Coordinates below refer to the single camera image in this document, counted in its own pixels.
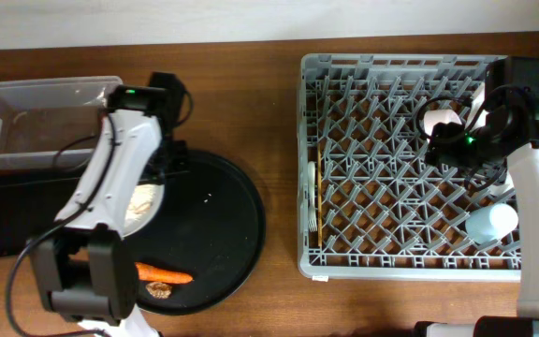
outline white wall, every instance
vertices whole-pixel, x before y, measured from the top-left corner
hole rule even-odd
[[[0,0],[0,49],[539,30],[539,0]]]

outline round black tray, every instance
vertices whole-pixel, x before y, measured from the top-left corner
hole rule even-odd
[[[167,183],[153,220],[125,238],[136,261],[193,275],[166,300],[140,282],[137,304],[162,315],[207,309],[234,293],[261,255],[266,219],[261,197],[242,170],[224,158],[191,151],[189,173]]]

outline toy carrot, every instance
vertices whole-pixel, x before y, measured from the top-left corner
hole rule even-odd
[[[154,266],[136,262],[140,281],[163,282],[174,285],[187,284],[193,281],[193,276],[176,271],[165,271]]]

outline gray dish rack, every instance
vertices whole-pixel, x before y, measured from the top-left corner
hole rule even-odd
[[[300,272],[314,280],[518,281],[518,229],[477,244],[464,220],[514,190],[469,195],[456,168],[422,158],[416,110],[438,95],[471,95],[503,56],[309,54],[298,94]],[[443,102],[461,119],[468,108]],[[322,247],[308,229],[307,164],[322,166]]]

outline plastic bin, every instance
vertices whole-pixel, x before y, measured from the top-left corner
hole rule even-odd
[[[468,194],[456,168],[423,162],[414,127],[431,97],[471,95],[503,56],[309,54],[299,73],[299,269],[328,278],[518,281],[518,229],[478,244],[463,222],[515,191]],[[469,109],[442,102],[463,119]],[[321,248],[307,165],[322,165]]]
[[[90,156],[99,132],[97,112],[122,80],[115,76],[0,82],[0,169],[70,168]]]

